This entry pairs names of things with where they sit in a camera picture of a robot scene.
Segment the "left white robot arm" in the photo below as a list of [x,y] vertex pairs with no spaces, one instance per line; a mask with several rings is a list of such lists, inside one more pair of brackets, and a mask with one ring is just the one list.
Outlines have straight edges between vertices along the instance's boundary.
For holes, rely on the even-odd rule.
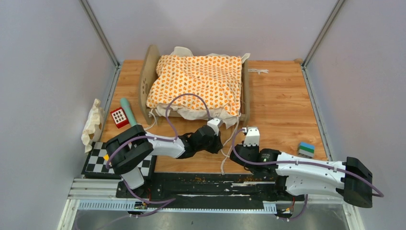
[[223,121],[212,118],[195,132],[175,138],[151,134],[141,125],[135,125],[105,143],[108,155],[107,169],[128,185],[128,192],[135,198],[146,194],[147,185],[138,165],[148,156],[169,156],[175,159],[193,157],[199,151],[217,154],[222,148],[221,132]]

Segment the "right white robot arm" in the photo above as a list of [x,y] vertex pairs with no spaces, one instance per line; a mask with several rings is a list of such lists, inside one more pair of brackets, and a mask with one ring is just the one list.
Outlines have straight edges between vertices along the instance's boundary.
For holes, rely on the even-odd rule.
[[233,144],[230,159],[253,174],[276,175],[273,193],[279,200],[291,195],[334,196],[356,207],[372,208],[372,198],[383,196],[372,184],[372,172],[357,158],[320,161],[277,149],[260,149],[257,127],[244,127],[236,133],[240,132],[245,139]]

